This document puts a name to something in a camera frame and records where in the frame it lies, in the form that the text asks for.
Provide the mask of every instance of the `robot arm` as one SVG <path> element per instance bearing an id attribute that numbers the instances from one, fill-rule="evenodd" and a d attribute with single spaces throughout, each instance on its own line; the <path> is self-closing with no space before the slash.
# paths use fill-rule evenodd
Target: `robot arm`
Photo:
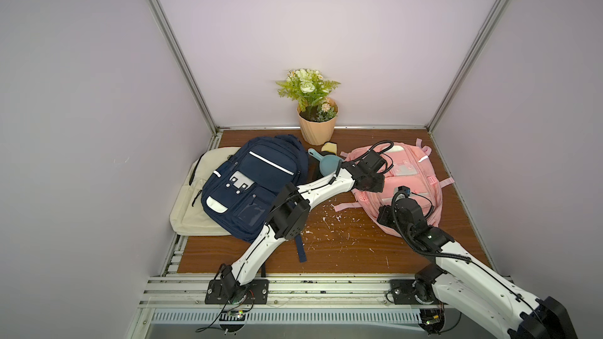
<path id="1" fill-rule="evenodd" d="M 379 152 L 374 151 L 374 147 L 383 143 L 388 143 L 389 146 Z M 386 164 L 381 153 L 393 145 L 392 141 L 381 141 L 357 159 L 340 162 L 337 170 L 326 177 L 306 185 L 287 184 L 283 187 L 272 204 L 260 235 L 240 259 L 231 266 L 220 268 L 219 293 L 223 298 L 234 304 L 245 297 L 246 285 L 280 244 L 302 231 L 312 208 L 352 188 L 382 191 L 383 174 L 392 165 L 379 172 Z"/>
<path id="2" fill-rule="evenodd" d="M 477 260 L 445 231 L 428 225 L 410 189 L 401 186 L 378 222 L 393 223 L 411 249 L 432 262 L 416 275 L 419 299 L 439 301 L 486 328 L 498 339 L 577 339 L 565 307 L 539 299 Z M 428 325 L 429 333 L 437 333 Z"/>
<path id="3" fill-rule="evenodd" d="M 388 148 L 379 144 L 360 158 L 343 162 L 332 174 L 306 185 L 286 185 L 273 202 L 265 226 L 245 254 L 232 266 L 221 268 L 221 295 L 231 304 L 242 301 L 247 285 L 261 265 L 283 242 L 298 235 L 310 210 L 352 188 L 380 192 Z M 446 232 L 427 224 L 423 210 L 401 186 L 391 206 L 383 207 L 380 224 L 394 228 L 411 249 L 431 261 L 416 275 L 418 299 L 438 299 L 457 308 L 498 339 L 577 339 L 566 309 L 553 298 L 540 300 L 498 275 L 473 257 Z M 438 333 L 430 324 L 427 332 Z"/>

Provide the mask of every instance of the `wooden board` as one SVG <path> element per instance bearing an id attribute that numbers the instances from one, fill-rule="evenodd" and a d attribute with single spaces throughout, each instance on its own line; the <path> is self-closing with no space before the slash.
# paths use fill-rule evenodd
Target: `wooden board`
<path id="1" fill-rule="evenodd" d="M 220 147 L 242 146 L 258 136 L 292 133 L 302 139 L 299 130 L 225 131 Z M 337 152 L 369 146 L 389 139 L 432 146 L 426 130 L 335 130 L 332 142 Z M 302 139 L 307 148 L 314 147 Z M 429 159 L 438 179 L 448 178 L 439 155 Z M 456 195 L 454 187 L 443 188 L 444 206 L 440 227 L 459 241 L 473 256 L 488 264 L 477 237 Z M 398 237 L 385 234 L 361 208 L 348 208 L 336 213 L 332 205 L 354 202 L 352 193 L 339 194 L 310 213 L 303 230 L 307 262 L 300 263 L 294 241 L 282 244 L 268 258 L 268 273 L 416 273 L 427 260 L 415 254 Z M 248 243 L 232 236 L 189 237 L 178 273 L 215 273 L 222 263 L 231 264 L 247 249 Z"/>

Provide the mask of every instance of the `yellow sponge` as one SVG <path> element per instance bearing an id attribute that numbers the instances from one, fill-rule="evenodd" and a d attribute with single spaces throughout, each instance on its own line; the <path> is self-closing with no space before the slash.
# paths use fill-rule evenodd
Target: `yellow sponge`
<path id="1" fill-rule="evenodd" d="M 326 142 L 324 144 L 324 146 L 320 150 L 321 151 L 332 152 L 334 154 L 337 154 L 337 144 L 336 143 Z"/>

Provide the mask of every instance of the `flower pot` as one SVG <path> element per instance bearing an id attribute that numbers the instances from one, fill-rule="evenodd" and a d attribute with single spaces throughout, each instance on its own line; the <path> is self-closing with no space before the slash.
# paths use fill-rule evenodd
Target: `flower pot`
<path id="1" fill-rule="evenodd" d="M 335 101 L 331 98 L 327 97 L 327 101 L 337 108 Z M 330 119 L 326 122 L 310 122 L 299 116 L 300 118 L 300 127 L 301 127 L 301 135 L 304 140 L 313 146 L 319 146 L 328 142 L 333 136 L 333 130 L 335 129 L 335 122 L 337 122 L 337 116 L 335 118 Z"/>

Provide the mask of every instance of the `pink backpack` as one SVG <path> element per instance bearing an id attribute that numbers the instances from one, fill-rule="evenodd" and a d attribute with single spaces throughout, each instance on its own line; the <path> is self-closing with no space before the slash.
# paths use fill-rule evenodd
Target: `pink backpack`
<path id="1" fill-rule="evenodd" d="M 385 174 L 383 192 L 358 191 L 354 189 L 351 192 L 354 193 L 356 203 L 339 204 L 335 206 L 335 211 L 338 212 L 350 207 L 362 207 L 373 222 L 385 233 L 400 237 L 394 229 L 377 223 L 377 218 L 379 216 L 379 207 L 390 205 L 397 188 L 399 186 L 407 186 L 414 193 L 411 194 L 411 198 L 417 200 L 417 203 L 423 208 L 423 215 L 429 213 L 433 204 L 433 213 L 427 218 L 427 223 L 438 226 L 442 215 L 442 187 L 448 186 L 454 180 L 448 178 L 438 181 L 435 177 L 433 166 L 429 162 L 431 148 L 427 146 L 421 148 L 421 139 L 417 139 L 416 144 L 416 146 L 409 146 L 404 143 L 394 143 L 394 146 L 382 155 L 388 163 L 390 163 L 390 160 L 387 156 L 394 162 L 393 168 Z M 383 144 L 374 150 L 380 151 L 387 146 L 388 144 Z M 356 148 L 348 154 L 342 152 L 341 155 L 346 157 L 345 160 L 348 161 L 364 154 L 369 148 L 370 146 Z"/>

